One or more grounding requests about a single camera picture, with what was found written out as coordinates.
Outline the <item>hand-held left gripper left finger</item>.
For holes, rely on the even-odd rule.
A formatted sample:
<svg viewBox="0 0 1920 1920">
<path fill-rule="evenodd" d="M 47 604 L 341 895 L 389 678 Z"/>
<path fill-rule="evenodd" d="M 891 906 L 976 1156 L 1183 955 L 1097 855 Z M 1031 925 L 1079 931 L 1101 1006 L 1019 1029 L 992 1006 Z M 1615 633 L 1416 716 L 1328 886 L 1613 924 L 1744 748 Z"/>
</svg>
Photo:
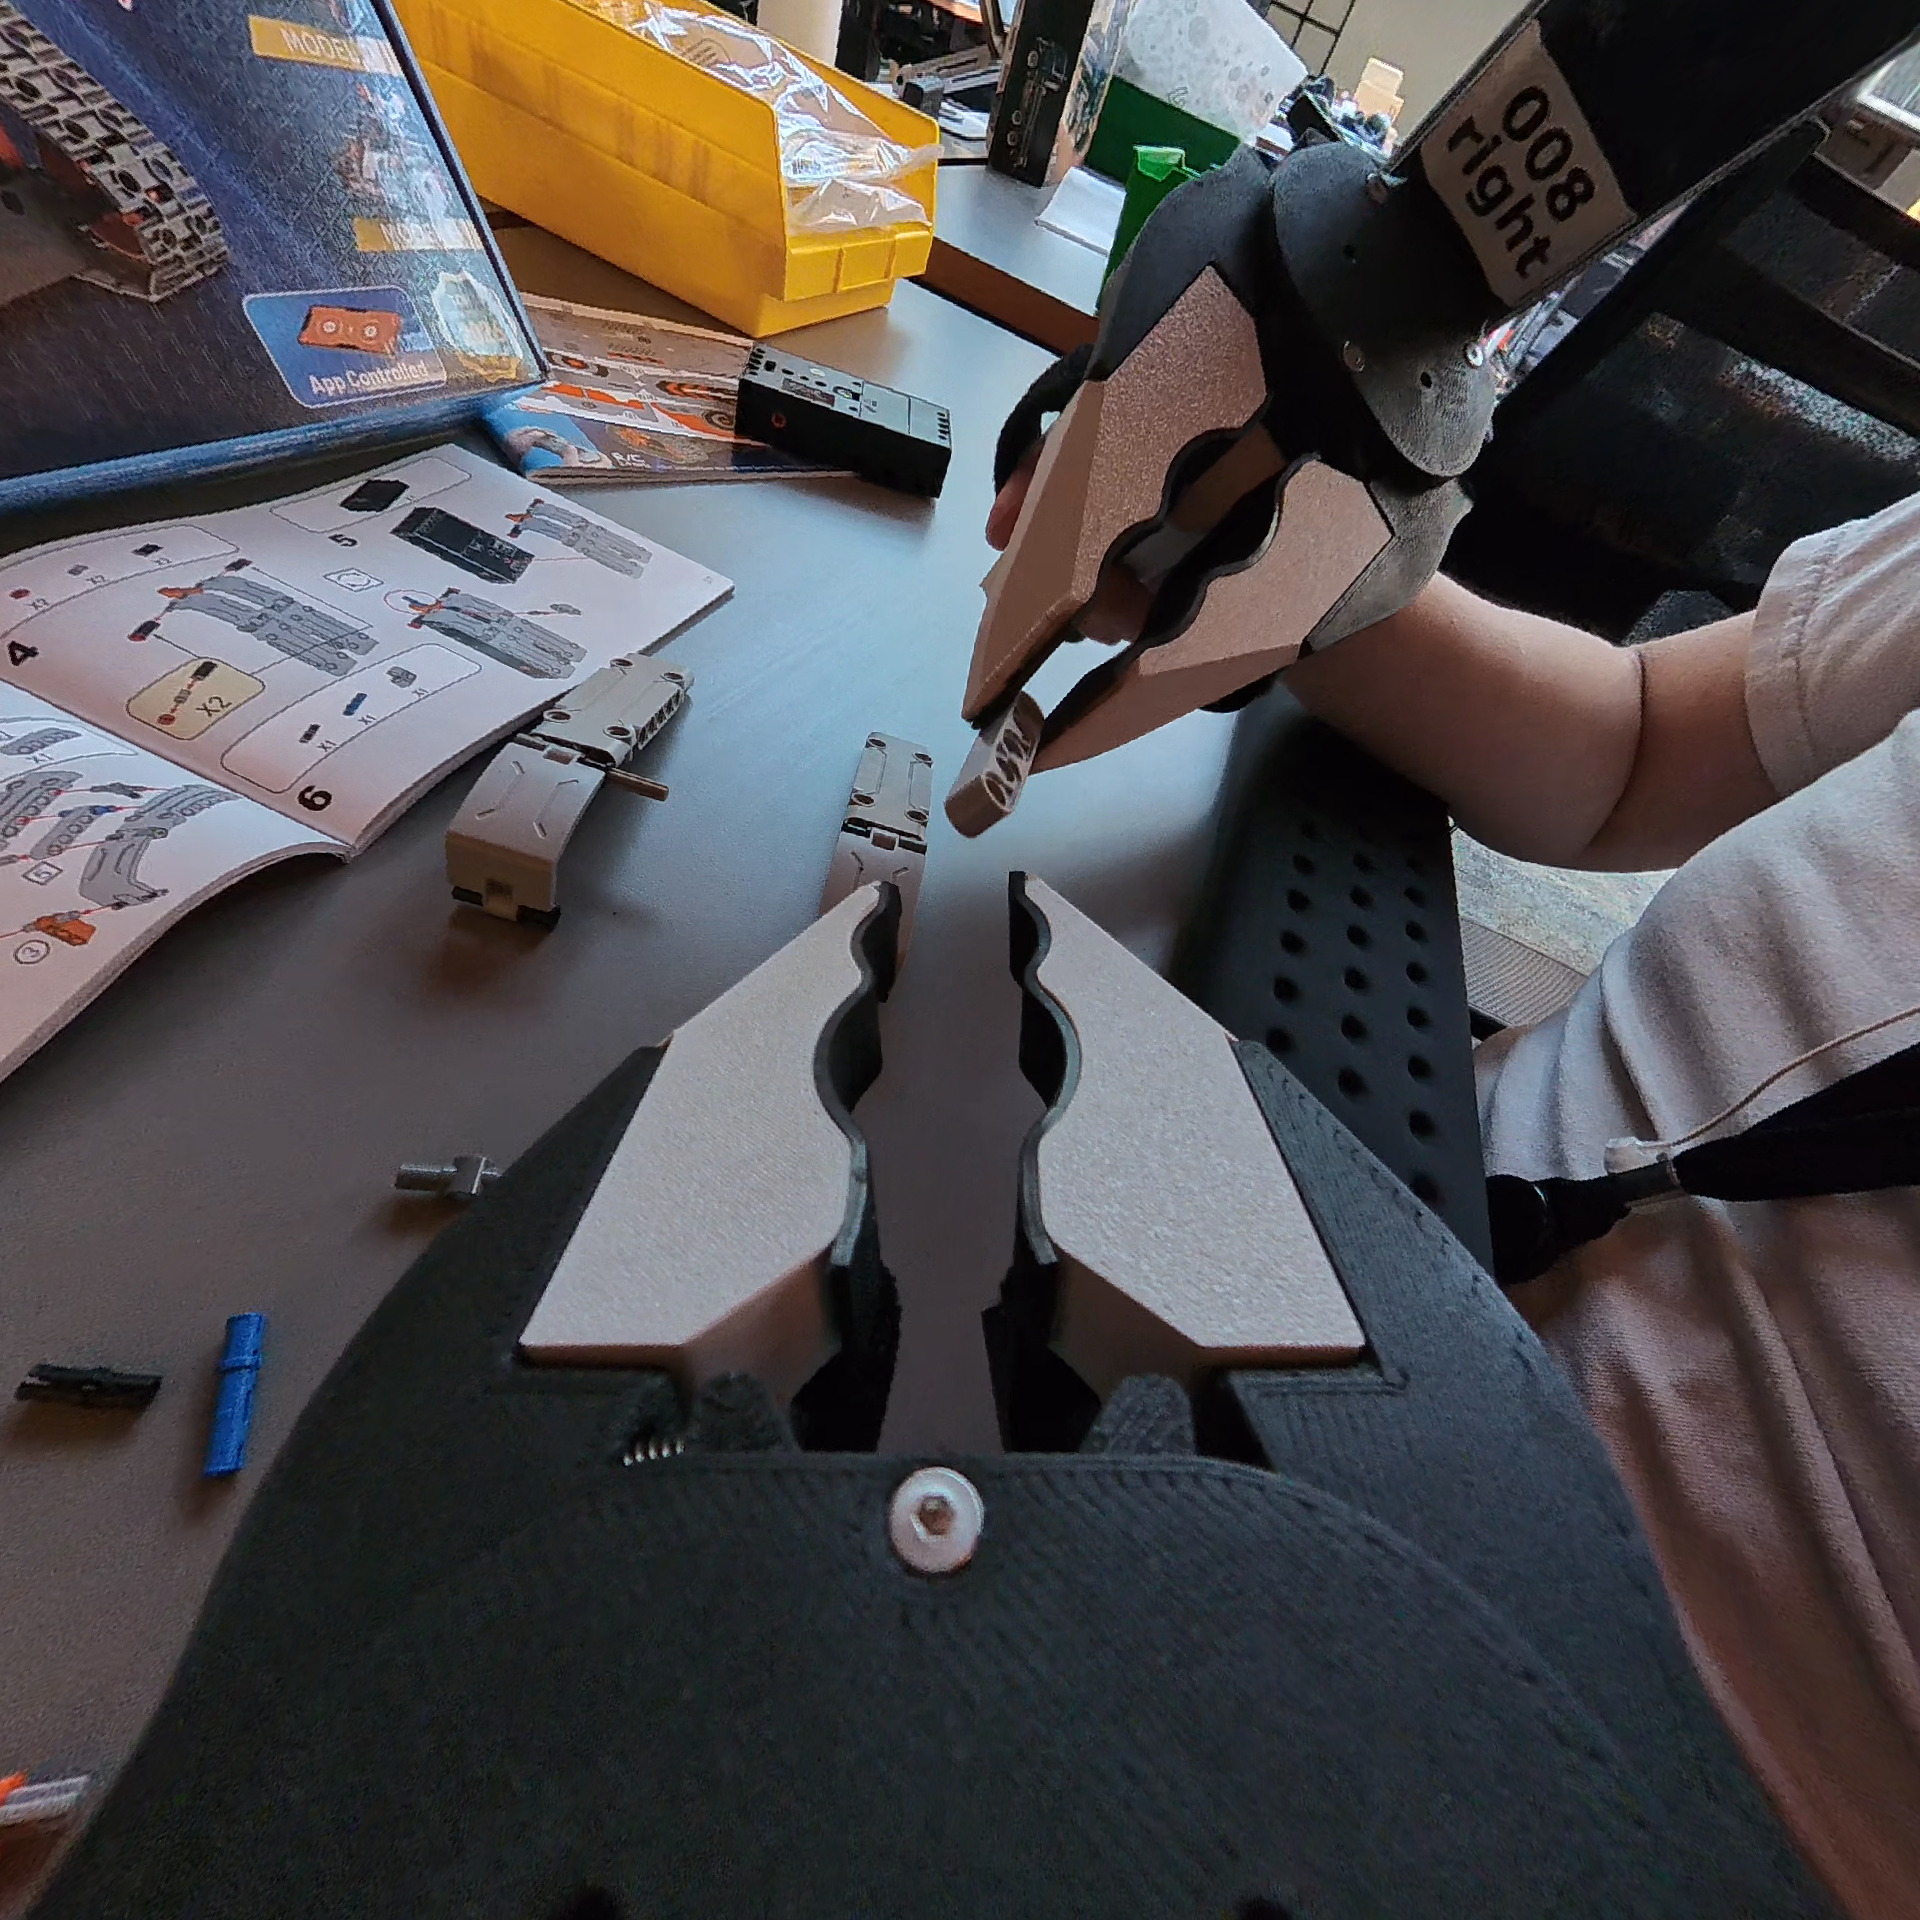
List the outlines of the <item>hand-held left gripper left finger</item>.
<svg viewBox="0 0 1920 1920">
<path fill-rule="evenodd" d="M 902 895 L 864 883 L 658 1052 L 520 1350 L 693 1393 L 750 1373 L 807 1450 L 874 1450 L 902 1309 L 853 1107 L 880 1069 Z"/>
</svg>

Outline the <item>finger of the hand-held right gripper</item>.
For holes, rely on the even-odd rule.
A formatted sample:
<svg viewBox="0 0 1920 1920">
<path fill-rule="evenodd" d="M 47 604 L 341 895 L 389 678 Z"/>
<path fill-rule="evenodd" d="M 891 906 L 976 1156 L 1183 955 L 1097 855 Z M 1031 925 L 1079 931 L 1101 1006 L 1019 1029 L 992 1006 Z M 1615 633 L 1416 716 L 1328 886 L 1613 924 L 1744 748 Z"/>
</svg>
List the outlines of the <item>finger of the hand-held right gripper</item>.
<svg viewBox="0 0 1920 1920">
<path fill-rule="evenodd" d="M 1240 569 L 1217 569 L 1181 631 L 1082 684 L 1047 721 L 1034 773 L 1114 751 L 1285 670 L 1391 539 L 1362 479 L 1299 461 L 1265 547 Z"/>
<path fill-rule="evenodd" d="M 1114 543 L 1163 513 L 1192 443 L 1235 439 L 1265 410 L 1257 330 L 1214 270 L 1181 294 L 1112 375 L 1088 375 L 1046 435 L 987 606 L 962 716 L 1015 693 L 1090 606 Z"/>
</svg>

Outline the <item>dark grey beam with holes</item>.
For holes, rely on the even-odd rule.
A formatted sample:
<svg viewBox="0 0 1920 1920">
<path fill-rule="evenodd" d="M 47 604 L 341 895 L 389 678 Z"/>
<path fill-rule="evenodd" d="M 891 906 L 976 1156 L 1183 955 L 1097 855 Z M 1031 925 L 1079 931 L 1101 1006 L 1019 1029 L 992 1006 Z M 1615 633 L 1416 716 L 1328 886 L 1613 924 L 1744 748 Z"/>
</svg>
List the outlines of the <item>dark grey beam with holes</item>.
<svg viewBox="0 0 1920 1920">
<path fill-rule="evenodd" d="M 978 724 L 976 742 L 947 797 L 947 819 L 965 836 L 1007 821 L 1041 750 L 1046 714 L 1027 690 L 1011 693 Z"/>
</svg>

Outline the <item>grey hinged panel with axle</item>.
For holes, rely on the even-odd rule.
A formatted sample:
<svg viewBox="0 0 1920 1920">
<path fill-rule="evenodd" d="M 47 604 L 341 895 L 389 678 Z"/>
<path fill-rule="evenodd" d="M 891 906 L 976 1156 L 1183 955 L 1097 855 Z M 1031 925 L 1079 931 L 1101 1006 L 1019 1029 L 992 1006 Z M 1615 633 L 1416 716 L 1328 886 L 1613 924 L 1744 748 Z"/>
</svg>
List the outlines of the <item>grey hinged panel with axle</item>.
<svg viewBox="0 0 1920 1920">
<path fill-rule="evenodd" d="M 552 929 L 561 919 L 561 858 L 605 787 L 666 799 L 666 783 L 630 759 L 683 707 L 690 674 L 650 657 L 617 658 L 565 690 L 493 762 L 446 835 L 457 901 Z"/>
</svg>

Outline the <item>person's right forearm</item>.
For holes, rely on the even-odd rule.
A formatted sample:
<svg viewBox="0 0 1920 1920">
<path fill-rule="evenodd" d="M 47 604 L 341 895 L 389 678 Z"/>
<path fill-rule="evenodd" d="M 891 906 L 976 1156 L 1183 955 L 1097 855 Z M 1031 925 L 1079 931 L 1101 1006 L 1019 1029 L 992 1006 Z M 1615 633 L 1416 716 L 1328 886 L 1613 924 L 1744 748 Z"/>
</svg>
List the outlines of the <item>person's right forearm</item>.
<svg viewBox="0 0 1920 1920">
<path fill-rule="evenodd" d="M 1437 575 L 1285 684 L 1494 851 L 1671 870 L 1778 797 L 1744 707 L 1753 625 L 1615 647 Z"/>
</svg>

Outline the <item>grey desk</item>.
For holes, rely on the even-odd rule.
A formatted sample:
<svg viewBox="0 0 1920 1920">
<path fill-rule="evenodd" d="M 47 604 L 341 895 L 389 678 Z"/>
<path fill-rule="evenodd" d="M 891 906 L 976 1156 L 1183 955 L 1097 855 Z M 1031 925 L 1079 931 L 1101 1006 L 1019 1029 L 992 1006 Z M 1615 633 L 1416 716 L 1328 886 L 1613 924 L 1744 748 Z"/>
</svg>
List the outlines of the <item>grey desk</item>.
<svg viewBox="0 0 1920 1920">
<path fill-rule="evenodd" d="M 166 932 L 6 1083 L 6 1769 L 138 1742 L 237 1522 L 373 1306 L 457 1215 L 403 1162 L 511 1164 L 818 907 L 871 729 L 970 750 L 1001 419 L 1050 353 L 905 286 L 792 346 L 951 407 L 945 494 L 605 487 L 589 502 L 733 579 L 672 642 L 696 685 L 599 799 L 555 931 L 456 906 L 462 767 L 349 865 L 283 862 Z M 267 1319 L 248 1466 L 201 1474 L 226 1321 Z M 144 1411 L 17 1402 L 42 1361 L 161 1373 Z"/>
</svg>

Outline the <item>person's right hand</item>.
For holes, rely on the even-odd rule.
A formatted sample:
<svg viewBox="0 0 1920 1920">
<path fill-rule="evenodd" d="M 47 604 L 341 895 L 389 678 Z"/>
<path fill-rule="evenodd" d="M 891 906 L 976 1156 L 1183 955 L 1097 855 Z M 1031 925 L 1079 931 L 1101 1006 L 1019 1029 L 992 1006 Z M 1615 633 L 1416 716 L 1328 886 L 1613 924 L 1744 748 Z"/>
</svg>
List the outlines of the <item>person's right hand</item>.
<svg viewBox="0 0 1920 1920">
<path fill-rule="evenodd" d="M 1035 442 L 1019 466 L 1007 478 L 992 502 L 986 537 L 997 550 L 1003 550 L 1024 508 L 1024 497 L 1031 490 L 1035 469 L 1041 465 L 1042 443 Z M 1154 604 L 1154 590 L 1134 575 L 1134 571 L 1118 561 L 1103 566 L 1094 599 L 1079 611 L 1075 631 L 1083 639 L 1125 644 L 1134 642 Z"/>
</svg>

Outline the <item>black electronics hub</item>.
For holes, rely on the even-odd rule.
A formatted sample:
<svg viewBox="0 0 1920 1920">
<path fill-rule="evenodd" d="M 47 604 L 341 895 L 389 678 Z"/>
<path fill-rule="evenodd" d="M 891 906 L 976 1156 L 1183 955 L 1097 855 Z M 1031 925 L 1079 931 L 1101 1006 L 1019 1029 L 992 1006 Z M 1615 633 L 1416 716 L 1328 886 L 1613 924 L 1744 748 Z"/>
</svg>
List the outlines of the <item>black electronics hub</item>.
<svg viewBox="0 0 1920 1920">
<path fill-rule="evenodd" d="M 737 385 L 737 429 L 882 487 L 938 497 L 953 451 L 950 412 L 758 342 Z"/>
</svg>

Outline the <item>black ribbed chair back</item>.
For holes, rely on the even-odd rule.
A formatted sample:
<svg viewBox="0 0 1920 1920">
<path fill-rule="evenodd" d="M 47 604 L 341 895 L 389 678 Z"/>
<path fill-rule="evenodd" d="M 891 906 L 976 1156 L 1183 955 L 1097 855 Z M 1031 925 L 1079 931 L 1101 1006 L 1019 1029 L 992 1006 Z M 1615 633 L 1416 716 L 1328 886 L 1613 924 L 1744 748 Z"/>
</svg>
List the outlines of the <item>black ribbed chair back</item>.
<svg viewBox="0 0 1920 1920">
<path fill-rule="evenodd" d="M 1503 337 L 1448 574 L 1613 638 L 1664 591 L 1751 609 L 1791 542 L 1915 492 L 1915 119 L 1825 103 Z"/>
</svg>

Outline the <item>dark grey chair part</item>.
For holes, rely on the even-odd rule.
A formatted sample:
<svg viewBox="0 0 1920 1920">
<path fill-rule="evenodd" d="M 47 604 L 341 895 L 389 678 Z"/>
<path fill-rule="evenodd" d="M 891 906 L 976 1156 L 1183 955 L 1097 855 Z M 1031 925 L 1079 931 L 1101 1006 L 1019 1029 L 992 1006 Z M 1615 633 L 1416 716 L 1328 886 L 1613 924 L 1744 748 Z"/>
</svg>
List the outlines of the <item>dark grey chair part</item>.
<svg viewBox="0 0 1920 1920">
<path fill-rule="evenodd" d="M 1461 919 L 1458 939 L 1470 1023 L 1479 1041 L 1549 1019 L 1586 978 L 1581 967 L 1475 919 Z"/>
</svg>

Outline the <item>clear plastic bag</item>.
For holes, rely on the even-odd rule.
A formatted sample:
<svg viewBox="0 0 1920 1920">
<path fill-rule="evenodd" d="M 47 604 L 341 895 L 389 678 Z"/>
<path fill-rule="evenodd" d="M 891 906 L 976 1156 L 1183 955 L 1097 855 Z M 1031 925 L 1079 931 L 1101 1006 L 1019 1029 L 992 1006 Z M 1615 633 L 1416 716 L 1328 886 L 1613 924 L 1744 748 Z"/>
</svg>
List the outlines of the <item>clear plastic bag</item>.
<svg viewBox="0 0 1920 1920">
<path fill-rule="evenodd" d="M 727 11 L 693 4 L 605 2 L 601 19 L 707 73 L 776 116 L 787 226 L 794 234 L 930 228 L 921 190 L 942 154 L 925 113 L 902 129 L 880 121 L 894 103 L 853 79 L 827 79 L 800 53 Z"/>
</svg>

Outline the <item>colour cover booklet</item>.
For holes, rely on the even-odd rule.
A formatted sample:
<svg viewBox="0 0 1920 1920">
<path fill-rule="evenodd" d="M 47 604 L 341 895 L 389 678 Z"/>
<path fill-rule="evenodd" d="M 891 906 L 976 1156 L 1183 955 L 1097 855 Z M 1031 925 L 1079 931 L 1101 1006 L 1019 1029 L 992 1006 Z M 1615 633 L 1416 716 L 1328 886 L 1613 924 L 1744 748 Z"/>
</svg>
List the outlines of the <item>colour cover booklet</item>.
<svg viewBox="0 0 1920 1920">
<path fill-rule="evenodd" d="M 485 423 L 503 457 L 547 490 L 841 476 L 737 429 L 753 340 L 729 332 L 526 294 L 549 379 Z"/>
</svg>

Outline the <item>open instruction booklet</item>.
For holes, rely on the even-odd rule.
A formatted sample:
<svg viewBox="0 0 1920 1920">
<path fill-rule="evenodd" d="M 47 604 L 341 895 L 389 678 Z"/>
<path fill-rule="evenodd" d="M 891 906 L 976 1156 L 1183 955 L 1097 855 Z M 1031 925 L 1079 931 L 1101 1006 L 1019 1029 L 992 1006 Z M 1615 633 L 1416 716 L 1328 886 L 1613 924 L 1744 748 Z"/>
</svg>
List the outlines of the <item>open instruction booklet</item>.
<svg viewBox="0 0 1920 1920">
<path fill-rule="evenodd" d="M 2 1053 L 733 590 L 462 447 L 2 564 Z"/>
</svg>

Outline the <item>yellow storage bin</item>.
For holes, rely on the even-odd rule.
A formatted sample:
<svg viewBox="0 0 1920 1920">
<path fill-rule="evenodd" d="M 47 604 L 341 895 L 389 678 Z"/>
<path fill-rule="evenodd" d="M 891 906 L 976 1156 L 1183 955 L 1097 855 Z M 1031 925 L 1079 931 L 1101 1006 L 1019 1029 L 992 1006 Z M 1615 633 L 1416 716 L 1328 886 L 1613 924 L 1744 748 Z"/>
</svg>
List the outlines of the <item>yellow storage bin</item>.
<svg viewBox="0 0 1920 1920">
<path fill-rule="evenodd" d="M 401 2 L 473 186 L 763 338 L 886 307 L 930 228 L 790 231 L 760 108 L 582 2 Z"/>
</svg>

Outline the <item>blue robot kit box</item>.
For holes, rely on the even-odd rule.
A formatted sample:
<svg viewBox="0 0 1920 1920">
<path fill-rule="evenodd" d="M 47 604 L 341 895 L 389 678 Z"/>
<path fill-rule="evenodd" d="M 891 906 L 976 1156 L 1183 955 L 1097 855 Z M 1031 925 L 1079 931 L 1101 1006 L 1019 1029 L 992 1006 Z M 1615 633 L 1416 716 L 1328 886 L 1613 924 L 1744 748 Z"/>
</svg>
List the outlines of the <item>blue robot kit box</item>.
<svg viewBox="0 0 1920 1920">
<path fill-rule="evenodd" d="M 8 513 L 543 378 L 392 4 L 2 4 Z"/>
</svg>

